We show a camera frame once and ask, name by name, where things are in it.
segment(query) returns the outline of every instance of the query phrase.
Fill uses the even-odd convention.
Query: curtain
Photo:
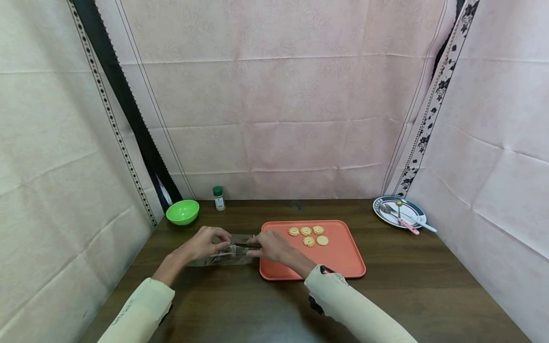
[[[76,341],[163,215],[73,11],[0,2],[1,342]]]
[[[543,0],[465,3],[387,190],[427,211],[534,342],[549,336],[548,14]]]
[[[383,190],[455,1],[98,0],[184,197]]]

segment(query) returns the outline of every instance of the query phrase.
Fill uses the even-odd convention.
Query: wooden table
[[[188,227],[164,218],[81,341],[97,342],[140,282],[202,225],[256,234],[267,221],[327,219],[347,223],[366,263],[366,275],[349,284],[418,342],[529,342],[435,234],[387,225],[371,200],[228,201],[224,212],[204,201]],[[172,312],[150,342],[357,342],[309,307],[302,282],[266,282],[257,263],[186,268],[173,288]]]

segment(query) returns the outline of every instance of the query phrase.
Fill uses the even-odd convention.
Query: white plate
[[[399,198],[397,196],[386,195],[386,196],[380,196],[379,198],[375,199],[374,204],[373,204],[374,212],[376,213],[376,215],[378,215],[379,218],[383,219],[384,221],[388,222],[389,224],[391,224],[393,226],[396,226],[396,227],[399,227],[399,228],[402,228],[402,229],[406,229],[405,226],[399,224],[398,220],[395,217],[393,217],[392,215],[390,215],[388,213],[385,213],[385,212],[383,212],[379,209],[380,204],[386,204],[386,205],[389,205],[395,211],[398,212],[399,208],[395,204],[397,200],[402,201],[402,206],[400,207],[400,217],[403,220],[410,223],[410,225],[412,225],[416,229],[419,229],[422,226],[420,224],[415,224],[414,225],[413,222],[410,220],[410,218],[408,218],[405,215],[408,215],[408,216],[410,216],[414,219],[417,219],[419,217],[422,220],[424,220],[425,222],[427,222],[427,216],[425,215],[425,212],[423,212],[422,209],[419,208],[419,206],[412,203],[411,201]]]

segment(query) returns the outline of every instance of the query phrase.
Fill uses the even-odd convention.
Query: hand
[[[281,234],[275,231],[265,231],[250,238],[248,244],[261,244],[261,249],[248,251],[248,256],[261,257],[274,262],[282,262],[284,256],[296,250]]]
[[[218,237],[221,243],[214,244],[212,239]],[[198,232],[177,248],[172,254],[183,255],[187,262],[208,257],[231,245],[231,234],[219,227],[202,226]]]
[[[261,244],[261,249],[248,251],[248,256],[279,262],[292,269],[303,279],[306,279],[316,267],[316,263],[292,247],[286,238],[278,232],[267,230],[248,240],[248,243]]]
[[[219,237],[222,242],[212,243],[214,237]],[[218,227],[202,226],[191,239],[166,256],[152,278],[171,286],[187,263],[213,255],[218,250],[228,248],[230,244],[231,234],[227,231]]]

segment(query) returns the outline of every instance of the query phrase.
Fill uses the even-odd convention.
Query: plate
[[[288,229],[291,227],[301,228],[307,226],[312,228],[317,225],[324,228],[323,235],[330,240],[328,245],[315,244],[312,248],[308,248],[303,245],[303,235],[293,237],[288,234]],[[297,248],[314,263],[325,265],[343,275],[344,278],[359,278],[366,273],[366,265],[360,256],[349,227],[340,220],[267,222],[263,224],[261,231],[267,230],[278,232],[286,238],[291,246]],[[290,268],[265,258],[259,259],[259,272],[263,279],[269,281],[302,280]]]
[[[419,217],[422,220],[424,220],[425,222],[427,222],[427,216],[425,215],[425,212],[422,211],[422,209],[420,209],[413,202],[411,202],[409,200],[406,200],[406,199],[399,198],[398,196],[386,195],[386,196],[380,196],[379,198],[375,199],[374,204],[373,204],[374,212],[376,213],[376,215],[378,215],[379,218],[383,219],[384,221],[388,222],[389,224],[391,224],[393,226],[396,226],[396,227],[399,227],[401,229],[406,229],[405,226],[398,223],[398,220],[395,217],[393,217],[392,215],[390,215],[388,213],[382,212],[379,209],[379,205],[387,204],[390,207],[394,208],[395,211],[398,211],[399,208],[396,206],[396,201],[397,200],[402,201],[402,206],[400,207],[400,213],[401,213],[400,217],[402,219],[404,219],[408,223],[412,224],[413,222],[410,220],[410,218],[405,216],[405,215],[408,215],[408,216],[411,216],[412,218]],[[412,225],[412,226],[416,229],[419,229],[419,228],[422,227],[420,224],[415,224],[415,225]]]

